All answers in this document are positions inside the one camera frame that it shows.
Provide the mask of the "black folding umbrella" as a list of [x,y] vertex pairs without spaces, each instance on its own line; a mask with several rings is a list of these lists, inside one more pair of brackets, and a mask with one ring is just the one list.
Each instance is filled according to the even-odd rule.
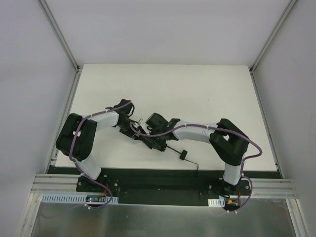
[[133,140],[143,142],[149,149],[155,149],[161,152],[164,152],[166,149],[170,149],[176,152],[179,155],[180,160],[196,165],[198,170],[199,164],[186,158],[188,153],[186,150],[178,151],[167,144],[167,141],[169,140],[178,140],[172,132],[162,136],[149,137],[149,135],[158,135],[174,129],[176,127],[176,123],[179,121],[179,118],[173,118],[170,121],[159,118],[158,120],[145,122],[146,125],[143,127],[140,120],[137,122],[135,120],[128,119],[127,121],[119,121],[117,126],[119,127],[120,133]]

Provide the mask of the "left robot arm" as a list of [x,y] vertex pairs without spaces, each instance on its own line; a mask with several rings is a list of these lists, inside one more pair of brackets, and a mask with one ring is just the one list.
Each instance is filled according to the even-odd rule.
[[101,167],[93,157],[96,133],[109,127],[124,127],[134,111],[130,100],[121,99],[114,107],[91,115],[68,115],[55,143],[56,149],[72,161],[82,175],[96,180]]

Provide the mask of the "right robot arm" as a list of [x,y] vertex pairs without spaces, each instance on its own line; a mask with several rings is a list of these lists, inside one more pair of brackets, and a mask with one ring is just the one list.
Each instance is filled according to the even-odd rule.
[[241,179],[242,158],[249,145],[248,137],[230,120],[222,118],[211,129],[207,124],[193,124],[173,118],[167,121],[163,116],[153,113],[146,120],[151,135],[161,134],[165,140],[193,140],[212,145],[219,158],[225,163],[223,183],[236,186]]

